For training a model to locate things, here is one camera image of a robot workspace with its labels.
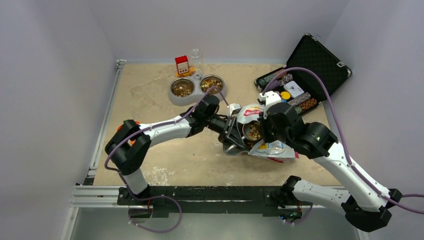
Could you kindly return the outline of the pet food bag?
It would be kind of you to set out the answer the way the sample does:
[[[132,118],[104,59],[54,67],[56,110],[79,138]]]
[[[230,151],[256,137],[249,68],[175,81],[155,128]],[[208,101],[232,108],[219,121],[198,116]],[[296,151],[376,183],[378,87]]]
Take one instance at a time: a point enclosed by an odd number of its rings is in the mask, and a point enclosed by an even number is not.
[[[242,126],[252,121],[258,121],[260,123],[260,118],[263,116],[263,111],[263,105],[253,103],[243,107],[241,106],[240,112],[232,116],[228,116],[227,109],[227,116],[236,118],[238,123],[238,129],[243,135]],[[265,130],[262,129],[261,123],[260,132],[262,134],[262,139],[257,142],[252,148],[247,145],[246,138],[243,135],[242,138],[245,141],[247,152],[242,154],[247,154],[249,156],[261,159],[269,159],[277,163],[285,163],[287,161],[294,160],[299,157],[299,154],[293,148],[283,143],[282,141],[266,141]]]

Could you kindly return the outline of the silver metal scoop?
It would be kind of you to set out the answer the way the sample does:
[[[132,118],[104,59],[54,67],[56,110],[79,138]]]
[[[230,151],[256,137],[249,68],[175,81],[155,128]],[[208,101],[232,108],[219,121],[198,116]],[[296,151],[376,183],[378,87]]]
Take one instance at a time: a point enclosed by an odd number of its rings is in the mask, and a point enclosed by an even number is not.
[[[261,125],[258,121],[251,121],[242,126],[243,136],[249,141],[259,141],[262,139]]]

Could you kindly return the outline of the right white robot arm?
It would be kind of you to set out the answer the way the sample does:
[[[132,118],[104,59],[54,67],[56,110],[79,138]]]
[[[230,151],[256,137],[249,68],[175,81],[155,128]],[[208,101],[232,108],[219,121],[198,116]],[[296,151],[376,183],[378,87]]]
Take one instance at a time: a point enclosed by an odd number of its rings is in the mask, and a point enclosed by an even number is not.
[[[290,176],[280,191],[284,202],[309,202],[333,209],[344,215],[351,225],[368,233],[388,225],[392,218],[389,209],[401,200],[402,193],[376,182],[348,155],[328,127],[300,121],[286,126],[279,138],[325,168],[344,187],[343,190],[325,187]]]

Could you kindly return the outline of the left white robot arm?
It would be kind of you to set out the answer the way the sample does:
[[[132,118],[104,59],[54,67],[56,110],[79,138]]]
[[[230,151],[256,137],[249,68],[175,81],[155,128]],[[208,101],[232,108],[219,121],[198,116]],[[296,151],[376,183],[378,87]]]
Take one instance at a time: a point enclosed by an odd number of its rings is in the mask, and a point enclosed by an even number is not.
[[[138,124],[129,119],[123,122],[104,150],[129,188],[132,201],[142,205],[149,199],[149,184],[141,165],[150,147],[194,136],[204,128],[218,133],[218,141],[223,146],[241,150],[246,147],[235,120],[216,114],[219,104],[218,97],[206,95],[186,112],[166,121]]]

